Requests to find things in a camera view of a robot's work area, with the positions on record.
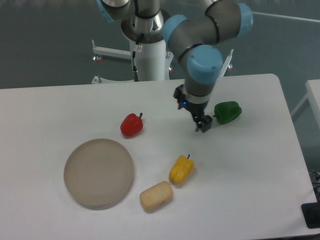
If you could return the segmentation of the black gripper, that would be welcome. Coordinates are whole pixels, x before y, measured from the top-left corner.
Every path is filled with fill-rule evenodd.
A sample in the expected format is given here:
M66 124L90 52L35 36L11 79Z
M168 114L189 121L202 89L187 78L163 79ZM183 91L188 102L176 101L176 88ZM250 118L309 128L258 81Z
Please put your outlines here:
M178 109L186 109L196 123L195 131L207 132L212 127L213 118L205 115L205 108L208 104L208 96L198 97L190 94L184 84L179 85L173 94L177 100Z

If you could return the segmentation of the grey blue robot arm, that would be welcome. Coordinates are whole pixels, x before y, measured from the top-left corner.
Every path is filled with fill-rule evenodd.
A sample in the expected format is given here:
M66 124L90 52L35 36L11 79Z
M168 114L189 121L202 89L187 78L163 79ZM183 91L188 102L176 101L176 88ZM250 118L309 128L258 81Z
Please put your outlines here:
M190 112L196 129L206 132L213 120L205 108L224 63L216 44L249 32L253 13L231 0L203 0L201 5L204 15L193 22L182 14L170 16L158 0L97 1L106 22L121 21L135 82L164 80L167 54L176 58L185 80L173 96L179 109Z

